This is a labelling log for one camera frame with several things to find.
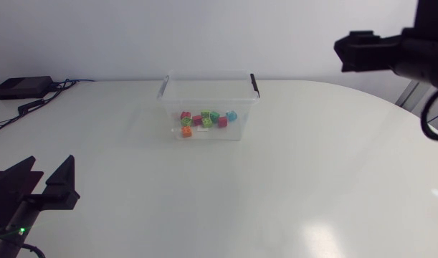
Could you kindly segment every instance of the black device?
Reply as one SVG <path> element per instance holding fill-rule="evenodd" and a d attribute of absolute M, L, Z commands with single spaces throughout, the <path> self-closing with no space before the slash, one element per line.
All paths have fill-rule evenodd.
<path fill-rule="evenodd" d="M 24 244 L 39 213 L 72 210 L 80 198 L 75 191 L 73 156 L 47 179 L 42 194 L 31 194 L 43 175 L 43 172 L 31 171 L 34 162 L 31 156 L 0 171 L 0 258 L 15 258 L 21 248 L 41 253 L 36 247 Z"/>
<path fill-rule="evenodd" d="M 350 32 L 334 49 L 343 63 L 342 72 L 392 70 L 396 75 L 438 88 L 438 0 L 419 0 L 413 28 L 400 35 L 380 38 L 373 31 Z M 421 115 L 424 134 L 438 140 L 427 124 L 438 90 L 427 101 Z"/>
<path fill-rule="evenodd" d="M 0 84 L 0 100 L 42 98 L 53 80 L 50 76 L 10 78 Z"/>

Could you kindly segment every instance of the clear plastic bin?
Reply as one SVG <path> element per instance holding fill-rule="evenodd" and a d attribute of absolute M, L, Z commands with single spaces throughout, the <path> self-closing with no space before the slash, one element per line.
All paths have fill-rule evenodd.
<path fill-rule="evenodd" d="M 240 140 L 250 108 L 259 98 L 254 75 L 248 71 L 170 71 L 158 93 L 174 135 L 182 140 Z M 210 121 L 203 120 L 207 110 Z M 190 126 L 189 119 L 181 120 L 188 113 Z"/>

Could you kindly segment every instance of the black cable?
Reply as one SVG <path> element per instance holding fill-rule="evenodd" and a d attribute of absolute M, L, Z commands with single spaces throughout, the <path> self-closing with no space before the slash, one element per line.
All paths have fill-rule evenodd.
<path fill-rule="evenodd" d="M 39 258 L 46 258 L 45 254 L 40 249 L 30 244 L 23 244 L 21 248 L 28 249 L 29 251 L 34 252 Z"/>
<path fill-rule="evenodd" d="M 32 112 L 34 112 L 35 110 L 38 110 L 40 108 L 43 108 L 46 104 L 50 103 L 52 100 L 54 100 L 57 96 L 59 96 L 59 94 L 61 94 L 61 92 L 70 89 L 72 86 L 74 86 L 75 84 L 77 84 L 77 82 L 79 82 L 80 80 L 69 80 L 66 79 L 64 82 L 53 82 L 50 86 L 49 86 L 49 90 L 54 92 L 53 96 L 51 96 L 50 98 L 44 100 L 44 103 L 31 109 L 26 111 L 25 113 L 18 115 L 14 118 L 11 119 L 7 119 L 4 121 L 0 121 L 0 123 L 4 123 L 2 125 L 0 125 L 0 130 L 4 127 L 6 127 L 7 125 L 10 125 L 14 122 L 16 122 L 18 119 L 23 118 L 24 116 L 26 116 L 27 114 L 30 114 Z"/>
<path fill-rule="evenodd" d="M 438 99 L 438 90 L 427 100 L 426 105 L 424 106 L 424 109 L 421 113 L 421 129 L 423 133 L 432 140 L 438 140 L 438 134 L 435 133 L 430 127 L 427 122 L 427 116 L 429 114 L 429 110 L 431 109 L 432 105 L 434 104 L 435 100 Z"/>

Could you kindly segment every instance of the white tabletop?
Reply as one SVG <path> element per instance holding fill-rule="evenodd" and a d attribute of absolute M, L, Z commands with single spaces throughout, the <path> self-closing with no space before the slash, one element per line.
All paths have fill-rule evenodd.
<path fill-rule="evenodd" d="M 75 156 L 73 211 L 44 211 L 47 257 L 438 257 L 438 143 L 377 97 L 259 81 L 241 141 L 175 140 L 161 82 L 81 82 L 0 131 L 0 170 L 44 182 Z M 26 100 L 0 102 L 0 119 Z M 22 251 L 19 257 L 33 257 Z"/>

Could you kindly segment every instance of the power adapter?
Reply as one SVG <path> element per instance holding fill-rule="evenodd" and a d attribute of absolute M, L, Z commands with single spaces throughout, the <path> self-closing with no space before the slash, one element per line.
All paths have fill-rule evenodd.
<path fill-rule="evenodd" d="M 50 76 L 10 78 L 0 84 L 0 100 L 42 98 L 52 82 Z"/>

